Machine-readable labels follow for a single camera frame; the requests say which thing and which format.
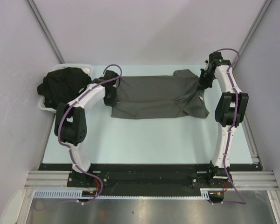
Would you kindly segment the white t shirt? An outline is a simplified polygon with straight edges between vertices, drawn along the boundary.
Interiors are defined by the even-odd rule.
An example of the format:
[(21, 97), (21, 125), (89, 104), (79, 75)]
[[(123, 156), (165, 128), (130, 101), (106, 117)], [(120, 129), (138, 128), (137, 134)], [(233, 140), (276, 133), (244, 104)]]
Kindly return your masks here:
[(87, 86), (91, 83), (91, 70), (88, 68), (82, 68), (80, 69), (81, 72), (79, 72), (79, 77), (78, 77), (78, 85), (79, 85), (79, 92), (82, 93), (83, 91), (86, 90)]

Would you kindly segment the dark grey t shirt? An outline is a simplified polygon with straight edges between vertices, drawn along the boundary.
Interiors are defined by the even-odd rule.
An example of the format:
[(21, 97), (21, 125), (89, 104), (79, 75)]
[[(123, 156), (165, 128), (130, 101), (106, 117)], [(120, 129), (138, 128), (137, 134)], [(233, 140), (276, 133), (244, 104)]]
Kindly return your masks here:
[(111, 116), (118, 119), (169, 119), (209, 115), (198, 76), (189, 69), (171, 76), (122, 77)]

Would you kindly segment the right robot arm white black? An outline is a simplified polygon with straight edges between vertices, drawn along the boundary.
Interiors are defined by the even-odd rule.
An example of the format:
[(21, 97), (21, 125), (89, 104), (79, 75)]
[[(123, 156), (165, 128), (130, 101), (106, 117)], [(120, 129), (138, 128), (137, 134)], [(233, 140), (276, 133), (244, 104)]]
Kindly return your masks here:
[(218, 123), (216, 149), (204, 177), (211, 187), (231, 182), (231, 143), (237, 127), (245, 117), (249, 100), (248, 94), (243, 93), (235, 81), (233, 64), (230, 60), (223, 59), (223, 50), (216, 50), (209, 55), (205, 62), (206, 68), (201, 69), (198, 81), (198, 89), (206, 90), (217, 80), (222, 93), (215, 109), (215, 121)]

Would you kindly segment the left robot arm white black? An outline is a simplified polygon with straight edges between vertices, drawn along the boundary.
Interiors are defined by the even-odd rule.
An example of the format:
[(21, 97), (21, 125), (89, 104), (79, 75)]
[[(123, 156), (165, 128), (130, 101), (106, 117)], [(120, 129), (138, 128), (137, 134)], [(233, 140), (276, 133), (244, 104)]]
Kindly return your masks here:
[(80, 150), (80, 144), (87, 135), (86, 110), (91, 109), (98, 101), (103, 100), (106, 106), (114, 107), (118, 101), (117, 88), (120, 85), (120, 73), (109, 70), (109, 65), (103, 71), (103, 76), (94, 79), (83, 93), (68, 103), (60, 103), (56, 109), (55, 136), (60, 145), (66, 147), (70, 154), (73, 171), (79, 173), (80, 184), (90, 186), (95, 175), (88, 172), (91, 162)]

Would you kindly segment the white plastic laundry bin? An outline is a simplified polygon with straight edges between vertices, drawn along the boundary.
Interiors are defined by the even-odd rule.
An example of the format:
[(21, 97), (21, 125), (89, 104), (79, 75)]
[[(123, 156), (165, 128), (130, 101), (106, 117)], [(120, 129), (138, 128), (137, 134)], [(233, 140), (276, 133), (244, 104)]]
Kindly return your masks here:
[[(90, 64), (82, 64), (82, 63), (63, 63), (63, 64), (57, 64), (53, 67), (52, 71), (55, 71), (55, 70), (61, 70), (61, 69), (65, 69), (65, 68), (88, 68), (91, 70), (91, 78), (93, 78), (93, 71), (94, 71), (94, 68), (92, 65)], [(38, 108), (40, 110), (43, 110), (43, 111), (48, 111), (48, 112), (52, 112), (52, 113), (56, 113), (56, 109), (54, 108), (50, 108), (50, 107), (46, 107), (45, 106), (45, 97), (44, 96), (40, 96), (39, 98), (39, 101), (38, 101)]]

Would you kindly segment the black t shirt pile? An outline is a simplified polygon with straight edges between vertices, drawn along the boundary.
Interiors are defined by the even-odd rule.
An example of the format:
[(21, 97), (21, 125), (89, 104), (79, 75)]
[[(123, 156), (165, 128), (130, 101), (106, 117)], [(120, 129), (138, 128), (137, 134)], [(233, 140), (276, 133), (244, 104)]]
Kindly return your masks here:
[(78, 77), (80, 68), (65, 68), (49, 72), (38, 85), (37, 93), (45, 97), (45, 106), (56, 109), (60, 103), (68, 103), (80, 93)]

